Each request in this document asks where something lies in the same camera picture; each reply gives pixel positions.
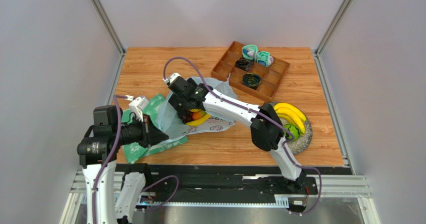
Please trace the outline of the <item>green fake watermelon ball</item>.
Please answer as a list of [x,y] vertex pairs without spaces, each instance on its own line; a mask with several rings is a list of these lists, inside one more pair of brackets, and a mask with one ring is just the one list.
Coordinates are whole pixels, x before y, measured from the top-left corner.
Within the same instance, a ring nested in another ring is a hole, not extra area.
[[293,138],[291,138],[290,135],[285,134],[287,139],[291,139],[292,141],[296,141],[299,139],[301,132],[297,126],[293,124],[286,124],[284,125],[284,128],[286,128],[293,135]]

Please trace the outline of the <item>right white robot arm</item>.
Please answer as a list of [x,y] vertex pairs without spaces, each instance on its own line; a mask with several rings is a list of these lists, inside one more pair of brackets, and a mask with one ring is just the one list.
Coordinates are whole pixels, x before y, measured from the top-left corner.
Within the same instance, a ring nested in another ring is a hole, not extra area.
[[287,145],[295,136],[283,126],[271,104],[259,106],[245,103],[226,96],[205,81],[197,84],[193,79],[186,80],[178,73],[164,78],[164,82],[173,94],[171,105],[178,113],[200,109],[242,123],[250,129],[253,144],[273,157],[290,187],[305,188],[306,172]]

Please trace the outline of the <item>translucent printed plastic bag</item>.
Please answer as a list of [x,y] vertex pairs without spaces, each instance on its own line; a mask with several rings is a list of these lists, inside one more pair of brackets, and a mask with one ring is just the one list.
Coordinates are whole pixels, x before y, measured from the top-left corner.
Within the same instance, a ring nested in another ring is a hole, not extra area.
[[219,114],[207,114],[205,111],[190,111],[185,120],[182,120],[177,111],[169,103],[173,95],[169,92],[165,102],[159,107],[155,118],[158,129],[169,136],[169,141],[181,137],[205,132],[222,132],[236,124],[234,119]]

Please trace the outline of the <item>red green fake mango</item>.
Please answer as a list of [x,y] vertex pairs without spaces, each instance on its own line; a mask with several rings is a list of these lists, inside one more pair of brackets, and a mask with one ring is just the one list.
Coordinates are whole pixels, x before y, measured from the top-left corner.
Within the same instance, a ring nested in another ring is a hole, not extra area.
[[191,109],[190,112],[192,121],[199,120],[206,115],[206,112],[201,109]]

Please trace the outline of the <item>yellow fake banana bunch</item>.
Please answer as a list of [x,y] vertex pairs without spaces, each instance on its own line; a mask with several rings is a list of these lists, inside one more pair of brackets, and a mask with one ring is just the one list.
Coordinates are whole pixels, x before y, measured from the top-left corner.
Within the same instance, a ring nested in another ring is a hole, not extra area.
[[301,135],[306,133],[304,124],[307,121],[307,117],[300,109],[285,102],[275,103],[273,108],[279,118],[285,119],[288,123],[295,125],[299,129]]

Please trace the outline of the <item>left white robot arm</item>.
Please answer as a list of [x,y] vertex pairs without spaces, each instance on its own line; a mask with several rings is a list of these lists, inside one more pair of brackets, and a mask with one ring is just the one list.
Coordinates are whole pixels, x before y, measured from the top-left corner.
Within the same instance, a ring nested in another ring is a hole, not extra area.
[[152,181],[147,164],[125,168],[118,199],[114,197],[117,152],[123,145],[137,143],[151,147],[169,138],[159,130],[147,114],[122,123],[123,111],[115,105],[96,107],[94,124],[77,146],[87,196],[88,223],[132,223],[137,200],[147,183]]

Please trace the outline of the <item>single yellow fake banana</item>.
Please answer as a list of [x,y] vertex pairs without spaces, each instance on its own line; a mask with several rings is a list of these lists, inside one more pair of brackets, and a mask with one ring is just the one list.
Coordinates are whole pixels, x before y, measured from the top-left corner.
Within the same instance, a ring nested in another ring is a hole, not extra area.
[[198,120],[193,120],[193,121],[187,122],[186,125],[188,125],[188,126],[199,126],[199,125],[203,124],[204,122],[206,122],[210,117],[211,117],[211,115],[205,114],[202,118],[200,118]]

